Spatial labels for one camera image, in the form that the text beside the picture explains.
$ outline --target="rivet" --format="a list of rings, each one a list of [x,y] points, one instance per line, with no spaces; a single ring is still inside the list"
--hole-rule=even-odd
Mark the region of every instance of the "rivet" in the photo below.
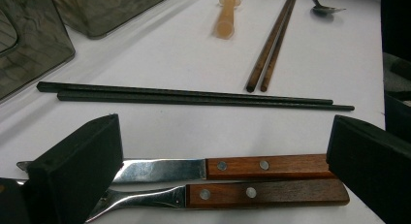
[[[200,197],[201,197],[203,200],[208,200],[210,196],[211,196],[211,193],[209,193],[209,191],[208,191],[207,189],[203,189],[203,190],[200,192]]]
[[[249,187],[245,191],[245,194],[247,194],[247,197],[249,198],[255,198],[257,196],[257,191],[253,187]]]
[[[225,171],[225,170],[227,169],[227,164],[226,164],[226,162],[224,162],[224,161],[218,162],[217,168],[218,168],[220,171]]]
[[[266,160],[260,161],[260,168],[263,170],[268,170],[269,169],[269,162]]]

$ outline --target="clear plastic container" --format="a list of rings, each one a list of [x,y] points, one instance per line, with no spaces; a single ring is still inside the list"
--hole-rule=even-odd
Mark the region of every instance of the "clear plastic container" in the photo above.
[[[54,0],[68,26],[88,38],[105,37],[125,23],[164,0]]]
[[[0,46],[0,100],[75,55],[52,0],[0,0]]]

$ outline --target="white table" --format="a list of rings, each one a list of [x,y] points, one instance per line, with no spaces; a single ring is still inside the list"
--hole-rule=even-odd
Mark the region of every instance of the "white table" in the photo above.
[[[46,81],[246,94],[244,87],[285,0],[242,0],[236,32],[215,38],[218,0],[167,0],[92,41],[68,29],[76,57]],[[384,128],[380,0],[320,0],[347,10],[319,17],[297,0],[269,91],[333,99],[353,112],[60,102],[32,84],[0,105],[0,175],[26,178],[33,160],[85,122],[120,117],[127,158],[204,158],[325,153],[336,114]],[[129,190],[167,187],[155,184]],[[257,210],[123,209],[100,223],[382,223],[350,193],[345,207]]]

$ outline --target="spoon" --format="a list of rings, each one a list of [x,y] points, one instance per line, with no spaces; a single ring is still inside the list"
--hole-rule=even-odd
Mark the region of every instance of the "spoon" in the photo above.
[[[315,7],[312,8],[314,12],[321,13],[321,14],[333,14],[333,13],[338,13],[341,12],[345,9],[338,9],[338,8],[331,8],[331,7],[326,7],[320,4],[318,0],[312,0],[315,4]]]

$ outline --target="brown chopstick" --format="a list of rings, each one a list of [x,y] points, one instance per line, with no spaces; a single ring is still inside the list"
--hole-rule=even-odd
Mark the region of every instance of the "brown chopstick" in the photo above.
[[[267,65],[268,58],[272,54],[272,51],[274,50],[274,47],[278,42],[280,31],[284,25],[287,13],[294,7],[294,4],[295,0],[286,0],[251,73],[250,79],[246,86],[248,92],[253,92],[255,90],[258,80]]]
[[[288,13],[285,16],[283,25],[282,25],[281,30],[279,32],[278,40],[277,40],[276,44],[274,45],[272,55],[269,58],[269,64],[268,64],[268,67],[266,69],[266,73],[264,75],[263,82],[261,83],[261,87],[260,87],[261,91],[265,92],[269,88],[269,82],[271,80],[272,73],[274,72],[275,63],[277,62],[278,54],[279,54],[280,49],[281,49],[281,44],[284,40],[285,32],[287,31],[288,22],[290,21],[291,13],[293,12],[295,4],[296,4],[296,0],[292,0],[291,3],[290,3]]]

